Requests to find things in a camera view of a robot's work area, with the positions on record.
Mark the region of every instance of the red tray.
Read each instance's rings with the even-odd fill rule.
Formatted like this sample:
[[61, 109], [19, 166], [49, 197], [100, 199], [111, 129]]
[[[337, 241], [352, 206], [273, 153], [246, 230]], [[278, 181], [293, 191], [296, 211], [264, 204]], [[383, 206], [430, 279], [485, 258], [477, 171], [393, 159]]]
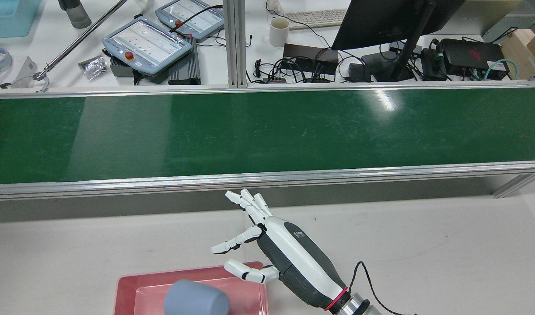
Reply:
[[[261, 269], [260, 262], [245, 263]], [[186, 279], [216, 287], [229, 297], [228, 315], [269, 315], [264, 284], [243, 281], [223, 266], [123, 276], [118, 280], [114, 315], [164, 315], [164, 297], [171, 285]]]

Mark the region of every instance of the black power adapter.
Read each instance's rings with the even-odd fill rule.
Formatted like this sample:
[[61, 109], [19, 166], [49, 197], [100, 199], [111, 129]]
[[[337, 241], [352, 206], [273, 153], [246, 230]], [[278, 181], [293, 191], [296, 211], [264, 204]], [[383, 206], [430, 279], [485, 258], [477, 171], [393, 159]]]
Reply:
[[421, 64], [423, 65], [424, 81], [445, 81], [446, 66], [442, 56], [437, 56], [438, 52], [434, 49], [423, 48], [421, 53]]
[[372, 82], [371, 70], [364, 64], [350, 63], [349, 77], [346, 79], [349, 82]]

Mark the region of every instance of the robotic hand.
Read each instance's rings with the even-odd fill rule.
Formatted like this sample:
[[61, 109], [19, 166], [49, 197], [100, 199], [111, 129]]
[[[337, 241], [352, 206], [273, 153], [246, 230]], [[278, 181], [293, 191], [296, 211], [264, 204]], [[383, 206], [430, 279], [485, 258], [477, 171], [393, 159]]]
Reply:
[[241, 195], [227, 191], [225, 196], [241, 206], [255, 225], [235, 238], [213, 246], [211, 251], [224, 254], [238, 249], [243, 243], [257, 241], [273, 263], [258, 270], [230, 259], [225, 263], [228, 272], [255, 283], [279, 279], [308, 305], [334, 315], [380, 315], [368, 300], [347, 291], [325, 253], [297, 225], [274, 217], [260, 194], [252, 197], [243, 189]]

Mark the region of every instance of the robot finger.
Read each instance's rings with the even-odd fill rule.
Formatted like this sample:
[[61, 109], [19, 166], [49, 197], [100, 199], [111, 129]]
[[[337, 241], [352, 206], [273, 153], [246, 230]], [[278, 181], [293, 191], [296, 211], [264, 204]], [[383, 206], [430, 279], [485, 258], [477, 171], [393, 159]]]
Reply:
[[238, 249], [243, 243], [255, 241], [261, 237], [262, 234], [263, 230], [257, 225], [254, 225], [253, 227], [249, 227], [246, 231], [238, 234], [235, 238], [211, 247], [211, 252], [213, 254], [228, 253], [231, 249]]
[[259, 206], [255, 205], [255, 201], [253, 201], [253, 198], [251, 200], [246, 200], [243, 196], [238, 195], [237, 193], [234, 193], [232, 191], [227, 191], [227, 193], [225, 193], [225, 196], [227, 196], [230, 201], [241, 206], [241, 208], [248, 213], [250, 219], [254, 224], [263, 223], [265, 221], [265, 218], [270, 216], [270, 214], [268, 215]]
[[254, 200], [259, 205], [259, 207], [263, 210], [264, 213], [266, 213], [268, 216], [271, 215], [269, 211], [269, 207], [267, 207], [266, 201], [263, 199], [261, 193], [257, 193], [254, 195]]
[[242, 280], [254, 283], [267, 283], [279, 279], [279, 271], [274, 266], [255, 269], [234, 259], [230, 259], [225, 263], [225, 270]]

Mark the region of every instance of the computer monitor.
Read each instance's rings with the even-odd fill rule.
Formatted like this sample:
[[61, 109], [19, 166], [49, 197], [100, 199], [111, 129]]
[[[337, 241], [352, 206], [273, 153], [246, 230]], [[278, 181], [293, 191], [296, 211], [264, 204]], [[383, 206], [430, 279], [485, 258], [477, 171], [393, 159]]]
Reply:
[[379, 82], [413, 78], [407, 68], [419, 37], [440, 30], [465, 0], [351, 0], [333, 50], [363, 48], [407, 39], [399, 56], [363, 56]]

